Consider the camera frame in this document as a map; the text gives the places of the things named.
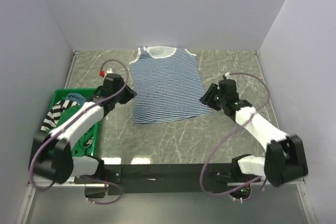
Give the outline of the blue white striped tank top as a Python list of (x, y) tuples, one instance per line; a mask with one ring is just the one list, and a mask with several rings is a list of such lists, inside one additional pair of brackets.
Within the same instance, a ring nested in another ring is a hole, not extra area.
[(134, 123), (158, 124), (211, 114), (197, 56), (184, 48), (140, 47), (129, 63), (136, 97)]

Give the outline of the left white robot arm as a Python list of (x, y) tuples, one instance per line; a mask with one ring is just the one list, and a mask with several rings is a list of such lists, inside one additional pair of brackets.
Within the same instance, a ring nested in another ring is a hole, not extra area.
[(93, 156), (74, 157), (71, 151), (116, 104), (126, 104), (135, 96), (136, 92), (119, 74), (106, 74), (103, 84), (96, 88), (78, 112), (50, 132), (36, 134), (31, 149), (29, 178), (38, 175), (63, 184), (71, 176), (87, 176), (93, 183), (101, 182), (105, 177), (103, 160)]

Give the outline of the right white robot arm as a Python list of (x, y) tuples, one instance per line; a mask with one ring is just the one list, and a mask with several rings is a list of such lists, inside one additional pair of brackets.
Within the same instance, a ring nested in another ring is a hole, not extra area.
[(275, 187), (303, 178), (308, 164), (302, 139), (273, 126), (247, 100), (242, 100), (233, 79), (211, 84), (200, 101), (216, 111), (224, 111), (240, 128), (248, 131), (264, 148), (265, 157), (245, 154), (233, 158), (230, 177), (242, 182), (248, 175), (264, 177)]

